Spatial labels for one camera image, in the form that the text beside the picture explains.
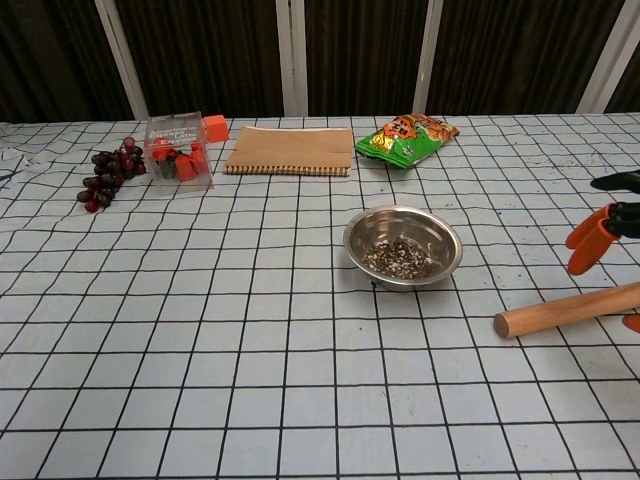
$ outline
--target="table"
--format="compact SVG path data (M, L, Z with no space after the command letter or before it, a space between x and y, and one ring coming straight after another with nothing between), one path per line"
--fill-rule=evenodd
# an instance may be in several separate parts
M0 125L0 478L638 478L640 336L491 317L640 278L631 241L563 268L573 226L633 199L589 180L638 168L640 114L451 117L408 171L222 174L245 125L388 120L235 119L213 188L137 177L98 215L92 151L143 123ZM454 226L451 280L393 293L349 263L345 224L393 203Z

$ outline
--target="dark curtain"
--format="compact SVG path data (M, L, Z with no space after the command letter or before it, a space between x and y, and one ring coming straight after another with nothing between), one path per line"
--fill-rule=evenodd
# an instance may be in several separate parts
M408 113L427 0L306 0L310 115Z
M93 0L0 2L0 121L132 118Z
M574 112L622 4L446 0L427 112Z
M152 115L283 114L273 0L116 4Z
M640 44L609 100L607 112L640 112Z

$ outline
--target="green snack bag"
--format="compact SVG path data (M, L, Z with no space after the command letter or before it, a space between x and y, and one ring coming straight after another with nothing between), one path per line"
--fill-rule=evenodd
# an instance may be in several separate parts
M435 152L460 131L420 113L400 115L356 144L356 150L400 168L409 168Z

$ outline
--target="spiral notebook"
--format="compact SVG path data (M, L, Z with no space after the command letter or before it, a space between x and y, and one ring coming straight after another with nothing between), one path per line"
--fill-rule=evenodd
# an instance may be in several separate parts
M347 176L352 149L350 128L245 127L224 172Z

